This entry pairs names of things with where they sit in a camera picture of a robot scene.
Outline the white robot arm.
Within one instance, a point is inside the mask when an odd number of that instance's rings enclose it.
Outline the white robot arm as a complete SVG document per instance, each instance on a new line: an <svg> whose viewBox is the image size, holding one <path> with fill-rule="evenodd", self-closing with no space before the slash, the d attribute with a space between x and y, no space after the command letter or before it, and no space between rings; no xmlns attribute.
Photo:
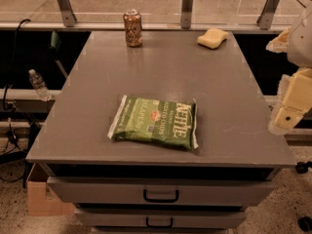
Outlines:
<svg viewBox="0 0 312 234"><path fill-rule="evenodd" d="M271 40L266 50L286 53L288 61L298 66L292 76L282 76L268 124L270 133L283 136L312 108L312 5L303 10L290 28Z"/></svg>

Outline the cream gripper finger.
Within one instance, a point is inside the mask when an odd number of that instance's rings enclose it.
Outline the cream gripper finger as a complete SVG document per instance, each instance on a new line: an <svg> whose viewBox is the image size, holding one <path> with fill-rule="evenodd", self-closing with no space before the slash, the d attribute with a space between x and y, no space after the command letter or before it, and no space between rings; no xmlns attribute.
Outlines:
<svg viewBox="0 0 312 234"><path fill-rule="evenodd" d="M265 47L265 49L272 53L286 53L288 51L288 39L290 29L285 29L277 37L271 40Z"/></svg>
<svg viewBox="0 0 312 234"><path fill-rule="evenodd" d="M304 112L286 108L278 101L271 112L268 131L277 136L288 134L303 118Z"/></svg>

